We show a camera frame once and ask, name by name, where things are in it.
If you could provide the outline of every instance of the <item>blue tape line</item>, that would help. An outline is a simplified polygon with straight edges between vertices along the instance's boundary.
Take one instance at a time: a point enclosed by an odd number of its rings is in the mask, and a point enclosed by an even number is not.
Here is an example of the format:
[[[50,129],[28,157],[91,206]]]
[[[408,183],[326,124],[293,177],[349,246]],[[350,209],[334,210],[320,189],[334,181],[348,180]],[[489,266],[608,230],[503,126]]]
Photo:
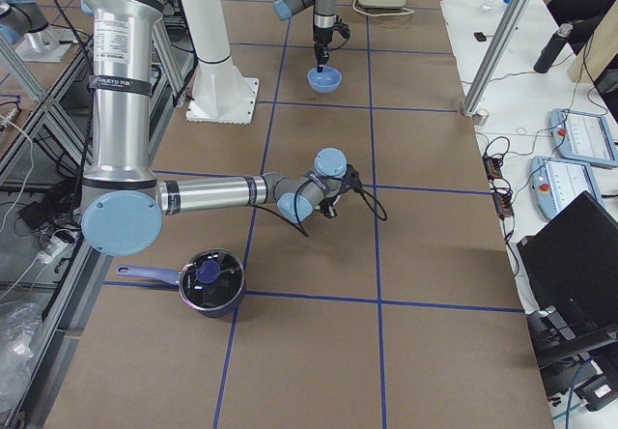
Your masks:
[[[219,417],[221,416],[221,406],[223,405],[223,395],[225,394],[225,384],[228,378],[228,369],[230,367],[230,356],[232,355],[232,346],[234,345],[234,332],[236,331],[237,317],[239,316],[239,308],[234,310],[232,317],[232,327],[228,336],[228,346],[225,351],[225,361],[223,362],[223,371],[221,372],[221,382],[219,383],[219,394],[216,398],[216,408],[214,410],[214,420],[212,429],[216,429],[219,425]]]
[[[379,300],[362,299],[358,297],[318,296],[312,294],[293,294],[289,292],[246,291],[246,295],[257,297],[275,297],[279,299],[327,300],[345,303],[371,303],[377,305]]]
[[[422,108],[422,107],[374,107],[374,110],[397,110],[402,112],[441,112],[458,113],[454,108]]]
[[[395,189],[395,190],[417,190],[421,192],[445,192],[449,194],[471,194],[471,195],[492,195],[488,190],[466,190],[466,189],[441,189],[439,187],[414,187],[414,186],[391,186],[391,185],[374,185],[378,189]]]
[[[178,291],[178,287],[164,283],[152,282],[131,282],[131,281],[103,281],[105,286],[122,286],[122,287],[141,287],[144,289],[156,289],[162,291]],[[427,301],[409,301],[409,300],[377,300],[377,299],[362,299],[358,297],[339,297],[339,296],[320,296],[312,294],[293,294],[289,292],[269,292],[269,291],[250,291],[247,290],[245,295],[255,297],[273,297],[278,299],[302,299],[302,300],[323,300],[323,301],[338,301],[343,303],[370,303],[374,305],[394,305],[408,306],[415,308],[437,308],[442,310],[470,310],[470,311],[488,311],[496,313],[525,313],[522,308],[511,308],[506,306],[483,306],[483,305],[461,305],[457,303],[435,303]]]
[[[470,310],[470,311],[490,311],[497,313],[525,313],[522,308],[508,308],[502,306],[482,306],[482,305],[457,305],[452,303],[432,303],[424,301],[405,301],[405,300],[383,300],[384,305],[396,306],[415,306],[421,308],[439,308],[446,310]]]
[[[365,25],[367,27],[367,73],[369,85],[369,120],[371,126],[371,164],[372,177],[374,183],[378,180],[376,170],[376,142],[374,136],[374,93],[372,90],[372,73],[371,73],[371,38],[369,35],[369,17],[365,16]],[[378,198],[378,190],[375,190],[376,198]],[[377,209],[377,203],[374,202],[374,211]],[[379,228],[378,219],[374,217],[374,244],[376,248],[376,283],[378,286],[378,344],[379,344],[379,394],[381,406],[382,429],[388,427],[388,404],[386,400],[386,364],[384,361],[384,321],[382,318],[382,281],[379,264]]]

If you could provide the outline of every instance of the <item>white mounting plate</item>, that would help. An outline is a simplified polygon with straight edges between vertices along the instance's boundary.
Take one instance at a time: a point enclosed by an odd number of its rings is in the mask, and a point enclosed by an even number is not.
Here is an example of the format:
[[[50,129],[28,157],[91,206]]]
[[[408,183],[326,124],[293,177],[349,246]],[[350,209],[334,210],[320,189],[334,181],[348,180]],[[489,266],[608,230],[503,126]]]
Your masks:
[[[60,41],[72,41],[75,42],[75,37],[71,30],[66,30],[64,28],[50,28],[51,31],[56,33],[58,40]],[[72,44],[60,44],[54,50],[46,52],[45,54],[40,54],[39,52],[35,52],[30,47],[30,44],[27,41],[22,41],[15,52],[19,56],[19,58],[24,62],[45,62],[58,64],[62,62],[62,59],[65,58],[65,55],[72,47]]]
[[[235,123],[247,125],[251,123],[253,118],[253,110],[255,109],[260,80],[258,78],[244,78],[247,86],[253,92],[250,99],[240,99],[233,108],[226,112],[219,112],[218,115],[212,115],[202,108],[196,100],[192,100],[189,108],[186,111],[186,119],[189,122],[216,122],[216,123]]]

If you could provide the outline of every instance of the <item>table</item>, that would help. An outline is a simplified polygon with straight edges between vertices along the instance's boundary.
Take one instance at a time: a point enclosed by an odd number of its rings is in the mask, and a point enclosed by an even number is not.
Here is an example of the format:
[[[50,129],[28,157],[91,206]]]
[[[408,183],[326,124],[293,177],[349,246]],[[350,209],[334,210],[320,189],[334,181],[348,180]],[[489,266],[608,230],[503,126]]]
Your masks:
[[[496,0],[494,9],[484,11],[481,8],[483,0],[443,0],[442,11],[446,19],[453,53],[457,58],[458,71],[467,90],[474,74],[483,59],[489,42],[478,43],[473,33],[482,31],[492,35],[502,17],[506,5],[502,0]],[[539,57],[541,49],[548,42],[557,25],[549,14],[543,0],[530,0],[528,7],[521,18],[517,31],[509,42],[508,48],[500,60],[492,78],[500,78],[507,73],[531,72],[534,63]],[[487,108],[490,118],[482,127],[476,127],[479,148],[482,151],[487,141],[498,136],[505,136],[511,141],[511,151],[534,154],[528,157],[507,156],[502,168],[503,175],[511,183],[513,189],[522,188],[529,177],[529,162],[534,156],[548,157],[553,149],[554,142],[547,131],[538,134],[539,129],[548,127],[548,113],[554,108],[568,108],[573,110],[603,113],[603,111],[586,98],[592,85],[580,83],[575,85],[567,74],[567,68],[575,57],[571,49],[566,46],[556,64],[562,63],[549,70],[548,73],[525,73],[509,76],[502,80],[491,82],[479,104],[479,108]],[[590,93],[591,99],[603,106],[603,101],[596,90]],[[610,113],[606,114],[613,137],[618,137],[618,125]],[[504,152],[504,141],[499,141],[490,149],[490,154]],[[614,194],[618,189],[618,170],[593,168],[595,178],[602,193]],[[605,208],[618,219],[617,199],[604,201]],[[515,203],[515,233],[514,243],[524,236],[534,235],[547,224],[542,217],[532,194],[530,186],[524,187]],[[512,222],[506,222],[507,231],[512,228]],[[518,275],[520,299],[526,311],[538,308],[530,291],[525,273]],[[553,410],[555,414],[564,411],[564,405]],[[615,425],[618,418],[618,405],[613,403],[597,413],[588,413],[585,410],[574,412],[572,428],[609,428]]]
[[[281,23],[271,0],[223,0],[235,63],[261,78],[254,119],[195,124],[179,110],[154,168],[297,176],[340,147],[388,221],[353,195],[337,219],[311,218],[309,239],[252,209],[166,219],[152,247],[113,261],[88,327],[72,332],[46,428],[551,427],[438,2],[374,22],[351,1],[339,12],[353,39],[330,60],[344,81],[317,95],[310,15]],[[178,270],[215,246],[247,272],[222,320],[114,274]]]

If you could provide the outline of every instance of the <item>small black object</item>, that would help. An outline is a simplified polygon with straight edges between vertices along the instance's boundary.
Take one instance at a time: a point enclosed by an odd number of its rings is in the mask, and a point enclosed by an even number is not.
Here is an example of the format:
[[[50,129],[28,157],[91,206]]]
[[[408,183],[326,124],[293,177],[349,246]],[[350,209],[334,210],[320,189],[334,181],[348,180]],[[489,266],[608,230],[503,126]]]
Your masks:
[[[551,68],[551,65],[556,61],[558,54],[569,40],[569,35],[573,31],[572,23],[563,23],[558,28],[551,38],[549,38],[548,44],[541,51],[539,60],[534,64],[534,71],[537,73],[547,73]]]
[[[31,231],[36,231],[47,222],[47,212],[39,202],[32,202],[19,209],[19,216]]]

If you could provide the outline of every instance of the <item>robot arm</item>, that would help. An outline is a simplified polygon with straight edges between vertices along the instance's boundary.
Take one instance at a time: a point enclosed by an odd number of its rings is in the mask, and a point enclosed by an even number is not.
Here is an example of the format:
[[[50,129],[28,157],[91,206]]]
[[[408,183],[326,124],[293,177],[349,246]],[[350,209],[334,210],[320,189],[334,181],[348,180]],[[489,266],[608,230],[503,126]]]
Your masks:
[[[95,19],[90,80],[95,96],[93,160],[82,179],[82,231],[95,249],[114,256],[137,253],[156,239],[163,215],[185,211],[276,203],[294,223],[316,208],[333,215],[334,200],[357,177],[336,149],[321,151],[298,179],[269,173],[158,183],[148,162],[149,80],[151,36],[162,0],[83,1]],[[222,15],[220,21],[209,31],[225,32]]]
[[[274,10],[279,19],[288,20],[313,6],[313,41],[318,72],[328,62],[328,45],[334,31],[345,40],[350,38],[350,28],[337,15],[337,0],[275,0]]]
[[[15,44],[24,36],[39,53],[60,44],[35,0],[0,0],[0,37]]]

